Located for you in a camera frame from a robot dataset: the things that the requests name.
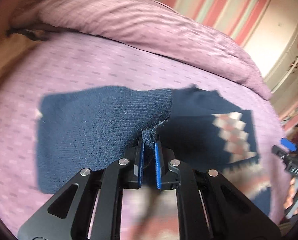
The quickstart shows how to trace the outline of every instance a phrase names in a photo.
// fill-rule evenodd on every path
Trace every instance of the knit fabric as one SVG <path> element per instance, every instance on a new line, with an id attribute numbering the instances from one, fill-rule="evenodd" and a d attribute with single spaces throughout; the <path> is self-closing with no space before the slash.
<path id="1" fill-rule="evenodd" d="M 55 193 L 84 167 L 106 168 L 169 117 L 170 89 L 100 87 L 46 96 L 38 123 L 38 186 Z"/>

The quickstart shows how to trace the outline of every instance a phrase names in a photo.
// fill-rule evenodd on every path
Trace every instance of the silver rivet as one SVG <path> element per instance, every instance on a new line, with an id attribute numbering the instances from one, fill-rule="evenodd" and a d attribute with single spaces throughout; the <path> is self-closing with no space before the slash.
<path id="1" fill-rule="evenodd" d="M 180 165 L 180 161 L 177 160 L 177 159 L 173 159 L 173 160 L 170 161 L 170 164 L 172 166 L 179 166 Z"/>
<path id="2" fill-rule="evenodd" d="M 90 169 L 88 169 L 88 168 L 84 168 L 80 171 L 81 176 L 87 176 L 89 174 L 90 174 Z"/>
<path id="3" fill-rule="evenodd" d="M 209 170 L 208 173 L 211 177 L 216 177 L 219 175 L 218 171 L 216 170 Z"/>
<path id="4" fill-rule="evenodd" d="M 119 160 L 120 165 L 127 165 L 129 163 L 129 160 L 127 158 L 122 158 Z"/>

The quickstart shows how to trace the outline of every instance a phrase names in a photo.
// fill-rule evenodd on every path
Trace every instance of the pink blanket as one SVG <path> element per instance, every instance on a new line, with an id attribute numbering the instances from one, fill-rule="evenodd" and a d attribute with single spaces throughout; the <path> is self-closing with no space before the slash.
<path id="1" fill-rule="evenodd" d="M 271 97 L 255 63 L 230 37 L 153 0 L 43 0 L 11 21 L 15 28 L 36 23 L 101 35 Z"/>

